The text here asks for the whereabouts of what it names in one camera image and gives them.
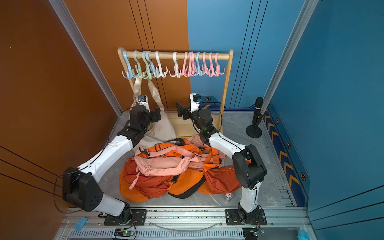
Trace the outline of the beige sling bag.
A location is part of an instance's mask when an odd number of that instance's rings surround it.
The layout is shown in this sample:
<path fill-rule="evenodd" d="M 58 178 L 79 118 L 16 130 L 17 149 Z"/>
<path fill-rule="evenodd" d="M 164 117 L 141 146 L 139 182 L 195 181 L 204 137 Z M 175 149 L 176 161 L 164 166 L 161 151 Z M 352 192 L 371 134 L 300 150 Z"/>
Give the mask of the beige sling bag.
<path fill-rule="evenodd" d="M 150 94 L 161 110 L 161 120 L 150 124 L 149 130 L 145 133 L 144 138 L 133 148 L 133 151 L 135 152 L 139 149 L 139 147 L 148 149 L 153 147 L 155 144 L 164 143 L 176 138 L 176 133 L 172 123 L 164 111 L 165 107 L 162 103 L 158 89 L 155 87 L 152 80 L 148 79 L 147 81 Z"/>

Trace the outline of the red-orange sling bag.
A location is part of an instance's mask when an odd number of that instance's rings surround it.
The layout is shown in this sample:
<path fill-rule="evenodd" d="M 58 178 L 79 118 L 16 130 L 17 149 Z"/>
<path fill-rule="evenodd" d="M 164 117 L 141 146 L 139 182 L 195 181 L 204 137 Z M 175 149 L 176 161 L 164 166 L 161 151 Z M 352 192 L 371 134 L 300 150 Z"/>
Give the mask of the red-orange sling bag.
<path fill-rule="evenodd" d="M 225 158 L 221 151 L 190 138 L 156 144 L 147 150 L 140 148 L 134 161 L 146 176 L 171 176 L 184 173 L 189 168 L 204 171 L 222 167 Z"/>

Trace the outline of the dark red-orange waist bag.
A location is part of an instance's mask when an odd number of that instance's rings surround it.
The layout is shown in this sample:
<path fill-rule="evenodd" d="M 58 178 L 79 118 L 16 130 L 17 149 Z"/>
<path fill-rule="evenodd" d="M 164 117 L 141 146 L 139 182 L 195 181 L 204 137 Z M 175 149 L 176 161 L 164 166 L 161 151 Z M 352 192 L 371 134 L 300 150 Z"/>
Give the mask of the dark red-orange waist bag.
<path fill-rule="evenodd" d="M 122 170 L 126 175 L 136 175 L 131 182 L 130 189 L 136 189 L 149 199 L 160 198 L 169 192 L 174 181 L 173 176 L 147 177 L 137 171 L 135 161 L 128 160 Z"/>

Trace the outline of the black and orange sling bag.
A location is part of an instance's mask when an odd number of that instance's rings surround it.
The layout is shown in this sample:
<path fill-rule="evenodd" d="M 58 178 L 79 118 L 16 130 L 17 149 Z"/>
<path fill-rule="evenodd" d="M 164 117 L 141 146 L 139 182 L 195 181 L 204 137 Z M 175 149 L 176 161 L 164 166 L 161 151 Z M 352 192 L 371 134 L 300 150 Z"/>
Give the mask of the black and orange sling bag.
<path fill-rule="evenodd" d="M 205 181 L 206 181 L 206 178 L 203 176 L 198 183 L 196 183 L 195 185 L 193 185 L 191 188 L 184 191 L 183 193 L 176 195 L 168 192 L 168 194 L 177 199 L 186 199 L 190 197 L 192 194 L 194 194 L 195 192 L 197 192 L 198 189 L 205 183 Z"/>

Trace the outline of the large orange crescent bag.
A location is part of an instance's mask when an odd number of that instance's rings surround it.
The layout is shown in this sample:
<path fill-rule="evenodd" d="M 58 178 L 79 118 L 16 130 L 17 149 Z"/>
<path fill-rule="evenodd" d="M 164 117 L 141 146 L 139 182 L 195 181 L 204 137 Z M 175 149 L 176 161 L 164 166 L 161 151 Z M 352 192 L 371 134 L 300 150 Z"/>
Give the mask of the large orange crescent bag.
<path fill-rule="evenodd" d="M 179 195 L 198 183 L 203 176 L 205 177 L 203 171 L 188 168 L 177 177 L 169 192 Z"/>

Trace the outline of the red-orange crescent bag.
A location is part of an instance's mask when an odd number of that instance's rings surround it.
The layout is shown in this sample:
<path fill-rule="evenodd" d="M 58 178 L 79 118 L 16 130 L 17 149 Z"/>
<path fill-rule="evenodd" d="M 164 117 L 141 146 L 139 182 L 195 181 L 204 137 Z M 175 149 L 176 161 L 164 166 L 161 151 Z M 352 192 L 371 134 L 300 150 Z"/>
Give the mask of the red-orange crescent bag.
<path fill-rule="evenodd" d="M 233 193 L 242 185 L 236 178 L 235 167 L 217 168 L 217 164 L 204 164 L 206 183 L 211 189 L 212 195 Z"/>

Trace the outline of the pink crescent sling bag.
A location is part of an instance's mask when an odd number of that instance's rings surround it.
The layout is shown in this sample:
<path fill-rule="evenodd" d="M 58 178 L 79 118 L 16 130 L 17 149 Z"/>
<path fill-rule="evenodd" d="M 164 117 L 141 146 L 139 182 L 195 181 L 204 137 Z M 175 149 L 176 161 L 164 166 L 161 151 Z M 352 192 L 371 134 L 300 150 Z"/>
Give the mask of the pink crescent sling bag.
<path fill-rule="evenodd" d="M 198 135 L 190 137 L 188 141 L 198 147 L 202 152 L 201 154 L 198 154 L 199 162 L 190 162 L 189 168 L 202 171 L 204 164 L 219 163 L 217 168 L 225 166 L 225 154 L 215 148 L 210 147 L 208 144 L 204 144 Z"/>

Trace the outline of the orange crescent sling bag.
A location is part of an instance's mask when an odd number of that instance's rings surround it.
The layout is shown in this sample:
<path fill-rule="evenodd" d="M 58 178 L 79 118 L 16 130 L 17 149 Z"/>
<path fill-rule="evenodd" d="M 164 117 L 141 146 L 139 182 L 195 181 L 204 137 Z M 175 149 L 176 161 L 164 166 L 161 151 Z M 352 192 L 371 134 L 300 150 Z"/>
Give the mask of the orange crescent sling bag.
<path fill-rule="evenodd" d="M 205 195 L 211 195 L 211 189 L 209 188 L 208 184 L 204 182 L 198 189 L 198 192 Z"/>

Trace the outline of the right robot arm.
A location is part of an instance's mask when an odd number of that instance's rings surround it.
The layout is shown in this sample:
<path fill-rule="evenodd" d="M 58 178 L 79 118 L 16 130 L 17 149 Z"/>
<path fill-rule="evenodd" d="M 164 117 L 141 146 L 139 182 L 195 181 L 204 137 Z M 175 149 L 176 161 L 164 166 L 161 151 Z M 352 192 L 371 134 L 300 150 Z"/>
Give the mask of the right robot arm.
<path fill-rule="evenodd" d="M 187 108 L 180 103 L 176 103 L 176 106 L 178 117 L 193 122 L 204 144 L 232 158 L 236 179 L 242 186 L 238 210 L 240 222 L 244 225 L 266 225 L 265 212 L 258 203 L 258 197 L 267 168 L 258 149 L 252 144 L 238 144 L 222 135 L 213 125 L 211 111 L 201 109 L 200 103 L 191 102 L 191 106 Z"/>

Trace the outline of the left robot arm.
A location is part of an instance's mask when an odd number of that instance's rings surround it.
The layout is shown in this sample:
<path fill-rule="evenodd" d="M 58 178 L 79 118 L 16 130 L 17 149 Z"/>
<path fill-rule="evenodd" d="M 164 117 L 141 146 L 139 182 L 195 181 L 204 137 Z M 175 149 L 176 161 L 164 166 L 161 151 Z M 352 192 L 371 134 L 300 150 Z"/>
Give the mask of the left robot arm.
<path fill-rule="evenodd" d="M 130 205 L 105 194 L 99 181 L 106 171 L 145 136 L 151 123 L 161 120 L 161 110 L 143 105 L 132 107 L 125 127 L 93 158 L 63 173 L 63 200 L 86 212 L 98 212 L 126 223 L 131 218 Z"/>

